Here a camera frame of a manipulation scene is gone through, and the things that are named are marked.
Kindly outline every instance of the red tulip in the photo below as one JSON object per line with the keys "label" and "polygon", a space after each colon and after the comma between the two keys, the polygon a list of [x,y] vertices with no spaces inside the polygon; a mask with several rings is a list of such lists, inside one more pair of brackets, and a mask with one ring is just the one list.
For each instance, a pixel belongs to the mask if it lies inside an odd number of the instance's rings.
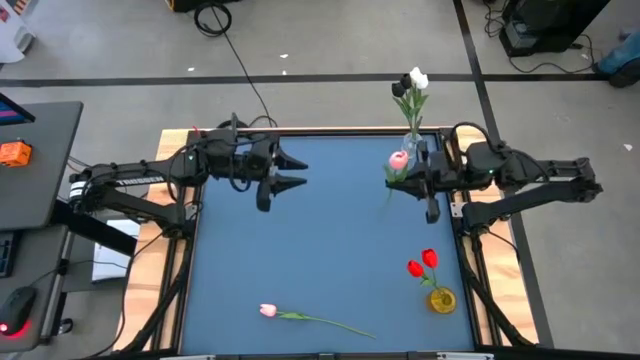
{"label": "red tulip", "polygon": [[427,249],[422,252],[422,262],[428,267],[435,269],[438,266],[438,255],[433,249]]}
{"label": "red tulip", "polygon": [[407,270],[409,270],[409,274],[414,277],[422,277],[422,275],[424,275],[424,269],[417,261],[410,260],[409,264],[407,264]]}

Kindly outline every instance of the computer mouse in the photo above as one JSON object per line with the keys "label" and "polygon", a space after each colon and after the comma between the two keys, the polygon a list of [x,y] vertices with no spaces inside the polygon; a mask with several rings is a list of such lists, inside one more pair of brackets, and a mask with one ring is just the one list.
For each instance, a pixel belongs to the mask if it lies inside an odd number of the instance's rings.
{"label": "computer mouse", "polygon": [[0,308],[0,334],[13,335],[24,327],[36,300],[36,289],[25,286],[9,295]]}

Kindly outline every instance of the white paper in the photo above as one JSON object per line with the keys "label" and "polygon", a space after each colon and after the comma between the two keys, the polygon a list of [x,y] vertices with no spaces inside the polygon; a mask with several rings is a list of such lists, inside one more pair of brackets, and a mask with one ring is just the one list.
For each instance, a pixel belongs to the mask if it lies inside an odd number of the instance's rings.
{"label": "white paper", "polygon": [[[109,220],[107,225],[114,227],[123,233],[138,239],[140,235],[140,225],[131,220]],[[126,268],[129,266],[130,256],[120,254],[102,245],[95,244],[93,249],[93,260],[105,263],[115,263],[119,266],[111,264],[93,264],[93,274],[91,281],[102,281],[107,279],[119,279],[127,274]]]}
{"label": "white paper", "polygon": [[0,63],[20,61],[24,58],[22,52],[33,39],[33,34],[6,0],[0,0],[0,7],[9,13],[6,22],[0,20]]}

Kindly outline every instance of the yellow vase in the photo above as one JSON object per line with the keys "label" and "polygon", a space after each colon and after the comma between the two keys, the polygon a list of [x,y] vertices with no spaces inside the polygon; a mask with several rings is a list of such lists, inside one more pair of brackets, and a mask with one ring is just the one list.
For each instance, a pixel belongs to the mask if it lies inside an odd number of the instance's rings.
{"label": "yellow vase", "polygon": [[448,288],[439,287],[427,296],[427,308],[438,314],[451,314],[456,310],[456,295]]}

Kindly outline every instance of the white tulip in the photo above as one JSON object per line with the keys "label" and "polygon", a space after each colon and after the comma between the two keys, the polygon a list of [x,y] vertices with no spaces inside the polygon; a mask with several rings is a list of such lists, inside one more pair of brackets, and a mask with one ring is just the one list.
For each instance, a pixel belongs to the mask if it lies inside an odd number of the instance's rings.
{"label": "white tulip", "polygon": [[429,78],[427,74],[423,74],[420,72],[419,67],[414,67],[413,70],[409,73],[411,77],[411,82],[420,90],[426,89],[429,86]]}

